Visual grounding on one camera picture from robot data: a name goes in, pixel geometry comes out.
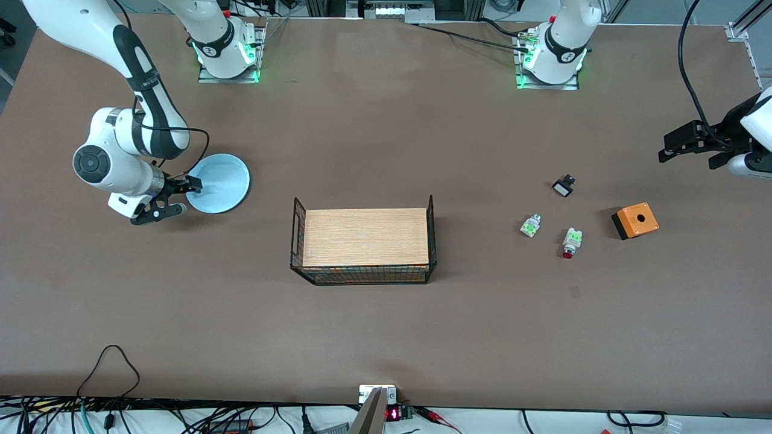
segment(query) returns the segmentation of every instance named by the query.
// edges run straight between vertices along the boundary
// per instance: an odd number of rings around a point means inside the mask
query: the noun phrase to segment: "orange cube with black side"
[[[620,209],[611,216],[611,220],[621,239],[635,238],[659,229],[659,223],[646,202]]]

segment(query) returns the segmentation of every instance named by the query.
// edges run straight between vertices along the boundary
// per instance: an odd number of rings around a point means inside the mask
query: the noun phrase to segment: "table surface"
[[[333,19],[290,21],[260,84],[199,85],[174,17],[134,26],[251,191],[222,215],[129,224],[70,166],[93,112],[130,105],[126,84],[39,33],[0,120],[0,393],[71,395],[115,343],[138,396],[340,403],[394,383],[422,405],[769,412],[772,189],[705,155],[657,162],[662,135],[696,117],[677,27],[598,28],[581,90],[559,92],[516,89],[506,50]],[[758,91],[720,27],[689,30],[686,65],[711,120]],[[550,185],[566,173],[562,198]],[[430,194],[428,285],[313,287],[290,270],[295,197],[410,208]],[[611,214],[639,202],[661,229],[621,241]],[[584,242],[565,260],[571,226]],[[84,393],[131,382],[113,351]]]

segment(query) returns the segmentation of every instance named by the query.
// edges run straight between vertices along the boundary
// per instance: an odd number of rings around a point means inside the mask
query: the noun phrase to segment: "light blue round plate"
[[[208,214],[234,209],[249,191],[249,169],[230,154],[214,154],[201,160],[188,175],[201,179],[201,191],[185,196],[193,208]]]

